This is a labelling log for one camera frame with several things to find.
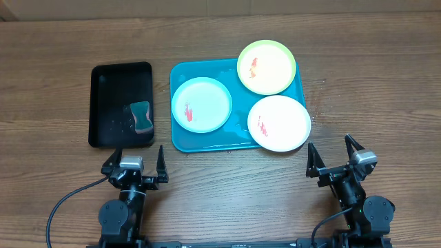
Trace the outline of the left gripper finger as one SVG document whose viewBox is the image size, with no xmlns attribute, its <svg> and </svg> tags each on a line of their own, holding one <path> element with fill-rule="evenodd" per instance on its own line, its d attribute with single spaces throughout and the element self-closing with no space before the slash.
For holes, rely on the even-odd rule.
<svg viewBox="0 0 441 248">
<path fill-rule="evenodd" d="M 122 157 L 122 149 L 116 148 L 113 154 L 102 165 L 103 169 L 113 169 L 118 166 Z"/>
<path fill-rule="evenodd" d="M 156 172 L 157 172 L 159 178 L 166 178 L 167 177 L 167 169 L 166 169 L 166 165 L 165 165 L 164 150 L 163 150 L 162 145 L 160 145 L 159 151 L 158 151 L 158 158 L 157 158 L 157 162 L 156 162 Z"/>
</svg>

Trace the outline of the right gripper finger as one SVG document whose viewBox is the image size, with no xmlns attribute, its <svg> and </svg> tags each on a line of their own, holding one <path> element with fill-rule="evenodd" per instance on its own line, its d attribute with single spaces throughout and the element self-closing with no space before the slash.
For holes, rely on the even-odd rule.
<svg viewBox="0 0 441 248">
<path fill-rule="evenodd" d="M 364 147 L 360 145 L 350 134 L 345 135 L 345 145 L 349 158 L 352 157 L 354 152 L 364 149 Z"/>
<path fill-rule="evenodd" d="M 319 172 L 325 169 L 326 166 L 323 163 L 320 154 L 315 148 L 312 142 L 308 143 L 308 159 L 307 159 L 307 172 Z"/>
</svg>

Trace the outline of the white plate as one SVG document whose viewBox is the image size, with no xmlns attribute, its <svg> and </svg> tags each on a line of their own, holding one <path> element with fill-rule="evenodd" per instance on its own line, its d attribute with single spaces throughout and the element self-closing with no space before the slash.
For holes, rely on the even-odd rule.
<svg viewBox="0 0 441 248">
<path fill-rule="evenodd" d="M 289 152 L 299 148 L 311 132 L 311 119 L 297 100 L 283 95 L 256 102 L 247 117 L 252 138 L 265 149 Z"/>
</svg>

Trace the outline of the green and pink sponge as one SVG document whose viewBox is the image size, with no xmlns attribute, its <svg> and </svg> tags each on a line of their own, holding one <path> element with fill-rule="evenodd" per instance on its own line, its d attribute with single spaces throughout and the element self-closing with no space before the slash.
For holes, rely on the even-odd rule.
<svg viewBox="0 0 441 248">
<path fill-rule="evenodd" d="M 150 118 L 150 103 L 141 101 L 130 105 L 132 116 L 134 117 L 134 131 L 137 134 L 151 132 L 154 128 Z"/>
</svg>

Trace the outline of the light blue plate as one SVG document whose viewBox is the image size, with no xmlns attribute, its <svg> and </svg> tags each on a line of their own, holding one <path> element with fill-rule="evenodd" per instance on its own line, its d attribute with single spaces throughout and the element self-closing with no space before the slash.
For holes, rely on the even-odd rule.
<svg viewBox="0 0 441 248">
<path fill-rule="evenodd" d="M 172 116 L 185 130 L 213 132 L 232 112 L 229 90 L 216 79 L 196 77 L 180 85 L 172 97 Z"/>
</svg>

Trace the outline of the yellow green plate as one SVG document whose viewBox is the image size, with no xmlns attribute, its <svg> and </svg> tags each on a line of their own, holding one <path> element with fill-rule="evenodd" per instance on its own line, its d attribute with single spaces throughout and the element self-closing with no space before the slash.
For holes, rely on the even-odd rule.
<svg viewBox="0 0 441 248">
<path fill-rule="evenodd" d="M 240 81 L 256 94 L 273 95 L 286 90 L 296 72 L 297 63 L 291 51 L 273 40 L 250 43 L 237 60 Z"/>
</svg>

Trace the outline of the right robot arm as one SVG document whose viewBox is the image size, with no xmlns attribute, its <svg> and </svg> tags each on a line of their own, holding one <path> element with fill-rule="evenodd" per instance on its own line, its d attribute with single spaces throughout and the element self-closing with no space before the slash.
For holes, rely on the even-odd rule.
<svg viewBox="0 0 441 248">
<path fill-rule="evenodd" d="M 360 145 L 350 134 L 345 135 L 349 160 L 345 165 L 327 168 L 312 142 L 308 143 L 306 176 L 318 178 L 319 187 L 330 187 L 341 211 L 322 221 L 308 239 L 310 247 L 391 247 L 385 238 L 391 228 L 395 205 L 382 196 L 367 196 L 361 182 L 375 169 L 378 157 Z M 331 238 L 316 237 L 318 229 L 329 221 L 344 216 L 347 229 L 336 230 Z"/>
</svg>

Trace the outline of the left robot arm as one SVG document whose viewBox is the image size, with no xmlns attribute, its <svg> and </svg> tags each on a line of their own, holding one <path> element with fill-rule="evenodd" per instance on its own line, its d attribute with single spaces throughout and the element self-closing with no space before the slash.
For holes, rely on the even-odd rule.
<svg viewBox="0 0 441 248">
<path fill-rule="evenodd" d="M 159 189 L 169 176 L 163 147 L 159 147 L 155 176 L 143 174 L 142 156 L 123 156 L 121 149 L 104 162 L 101 173 L 120 190 L 116 200 L 109 200 L 99 210 L 101 237 L 99 247 L 151 247 L 141 235 L 145 198 L 148 191 Z"/>
</svg>

